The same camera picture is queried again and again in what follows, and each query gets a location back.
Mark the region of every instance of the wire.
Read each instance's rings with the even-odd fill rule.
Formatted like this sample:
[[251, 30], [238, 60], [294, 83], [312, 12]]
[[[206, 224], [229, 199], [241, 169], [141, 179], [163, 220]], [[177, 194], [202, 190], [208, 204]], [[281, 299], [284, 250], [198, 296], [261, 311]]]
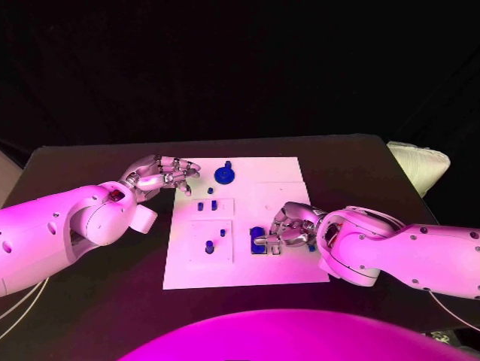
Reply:
[[446, 306], [440, 303], [440, 301], [437, 300], [437, 298], [435, 297], [435, 294], [432, 294], [432, 291], [429, 291], [429, 294], [433, 297], [433, 300], [436, 301], [436, 303], [439, 304], [439, 306], [445, 309], [446, 313], [449, 313], [450, 316], [453, 316], [455, 319], [458, 319], [458, 321], [466, 325], [468, 327], [471, 327], [472, 329], [475, 329], [480, 332], [480, 328], [476, 328], [474, 325], [471, 325], [469, 323], [466, 323], [446, 308]]
[[30, 289], [29, 293], [24, 295], [24, 297], [19, 300], [19, 302], [7, 309], [7, 311], [4, 312], [4, 314], [0, 316], [0, 319], [4, 318], [4, 316], [9, 315], [9, 313], [14, 310], [14, 308], [23, 303], [23, 301], [26, 300], [27, 297], [30, 297], [30, 295], [33, 294], [33, 292], [36, 291], [37, 287], [42, 285], [42, 282], [40, 281], [35, 286], [33, 288]]
[[10, 332], [10, 330], [16, 327], [16, 325], [17, 325], [17, 323], [20, 322], [20, 320], [23, 319], [26, 313], [30, 311], [30, 308], [32, 308], [33, 304], [36, 303], [36, 301], [37, 301], [37, 299], [39, 299], [39, 295], [42, 294], [42, 291], [43, 291], [43, 289], [45, 289], [46, 283], [48, 283], [48, 278], [46, 278], [45, 281], [43, 281], [42, 288], [39, 289], [39, 292], [37, 292], [37, 294], [36, 294], [36, 298], [33, 299], [33, 301], [32, 301], [30, 305], [27, 306], [23, 314], [20, 315], [20, 318], [13, 322], [13, 324], [11, 324], [11, 326], [9, 327], [9, 329], [6, 330], [6, 332], [0, 335], [0, 339], [1, 339], [1, 338], [4, 337], [4, 335]]

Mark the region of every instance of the small blue piece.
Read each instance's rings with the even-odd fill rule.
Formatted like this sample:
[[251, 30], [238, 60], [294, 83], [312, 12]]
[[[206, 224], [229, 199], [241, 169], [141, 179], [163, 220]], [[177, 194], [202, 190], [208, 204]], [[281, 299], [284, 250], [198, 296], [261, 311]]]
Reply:
[[253, 227], [248, 234], [251, 236], [251, 254], [267, 254], [266, 246], [260, 246], [254, 243], [254, 238], [264, 235], [264, 229], [261, 227]]
[[211, 254], [215, 248], [212, 247], [212, 241], [205, 241], [205, 253]]
[[224, 166], [215, 170], [215, 182], [219, 184], [229, 184], [234, 181], [234, 171], [231, 169], [231, 162], [227, 161]]

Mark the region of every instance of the table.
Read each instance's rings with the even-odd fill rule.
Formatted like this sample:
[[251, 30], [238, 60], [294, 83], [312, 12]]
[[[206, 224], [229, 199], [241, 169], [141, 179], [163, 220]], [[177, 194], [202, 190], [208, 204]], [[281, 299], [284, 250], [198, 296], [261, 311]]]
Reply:
[[[33, 152], [6, 206], [115, 180], [128, 164], [147, 154], [296, 156], [318, 208], [331, 211], [358, 205], [404, 223], [435, 223], [394, 157], [372, 135], [43, 147]], [[429, 294], [410, 289], [384, 272], [370, 288], [332, 278], [323, 284], [162, 290], [172, 197], [173, 190], [163, 190], [144, 204], [159, 213], [147, 235], [128, 229], [111, 246], [89, 251], [50, 277], [33, 309], [0, 341], [0, 359], [114, 359], [195, 321], [266, 308], [346, 312], [416, 331], [462, 326]], [[0, 313], [24, 292], [0, 298]], [[480, 326], [480, 302], [449, 296], [440, 299]], [[0, 322], [0, 334], [20, 312]]]

